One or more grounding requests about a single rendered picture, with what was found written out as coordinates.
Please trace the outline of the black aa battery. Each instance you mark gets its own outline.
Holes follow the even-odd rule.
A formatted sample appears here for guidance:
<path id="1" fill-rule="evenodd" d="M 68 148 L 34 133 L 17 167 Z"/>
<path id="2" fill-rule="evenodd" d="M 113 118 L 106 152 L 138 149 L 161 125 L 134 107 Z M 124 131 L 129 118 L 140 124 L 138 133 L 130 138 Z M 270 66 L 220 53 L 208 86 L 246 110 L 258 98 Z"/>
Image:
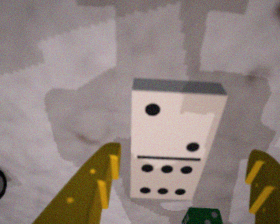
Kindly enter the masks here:
<path id="1" fill-rule="evenodd" d="M 0 170 L 0 199 L 5 194 L 7 188 L 7 180 L 4 173 Z"/>

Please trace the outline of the white domino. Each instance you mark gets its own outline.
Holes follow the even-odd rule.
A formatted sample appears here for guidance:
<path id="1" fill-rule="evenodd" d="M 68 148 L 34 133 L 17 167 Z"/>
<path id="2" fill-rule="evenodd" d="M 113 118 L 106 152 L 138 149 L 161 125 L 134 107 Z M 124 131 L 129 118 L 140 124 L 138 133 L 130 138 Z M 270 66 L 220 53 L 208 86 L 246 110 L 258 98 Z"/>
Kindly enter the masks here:
<path id="1" fill-rule="evenodd" d="M 130 197 L 192 200 L 227 97 L 216 82 L 133 79 Z"/>

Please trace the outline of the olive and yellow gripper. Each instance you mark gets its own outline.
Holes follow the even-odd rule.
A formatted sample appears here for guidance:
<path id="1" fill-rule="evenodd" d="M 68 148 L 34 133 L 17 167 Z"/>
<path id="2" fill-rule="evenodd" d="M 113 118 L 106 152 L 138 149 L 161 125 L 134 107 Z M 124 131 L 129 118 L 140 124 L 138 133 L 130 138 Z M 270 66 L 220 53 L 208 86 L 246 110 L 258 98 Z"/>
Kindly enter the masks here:
<path id="1" fill-rule="evenodd" d="M 120 143 L 103 145 L 32 224 L 100 224 L 112 179 L 119 178 L 120 159 Z M 252 150 L 245 183 L 251 185 L 249 213 L 255 214 L 255 224 L 280 224 L 280 164 L 268 153 Z"/>

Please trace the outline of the green die with white pips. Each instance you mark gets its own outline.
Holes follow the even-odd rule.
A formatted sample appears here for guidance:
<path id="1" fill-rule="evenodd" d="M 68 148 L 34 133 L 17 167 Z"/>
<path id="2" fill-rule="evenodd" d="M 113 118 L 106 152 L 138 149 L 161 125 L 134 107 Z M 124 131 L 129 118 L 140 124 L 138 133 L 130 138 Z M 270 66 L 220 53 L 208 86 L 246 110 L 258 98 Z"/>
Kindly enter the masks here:
<path id="1" fill-rule="evenodd" d="M 223 224 L 220 210 L 190 207 L 182 224 Z"/>

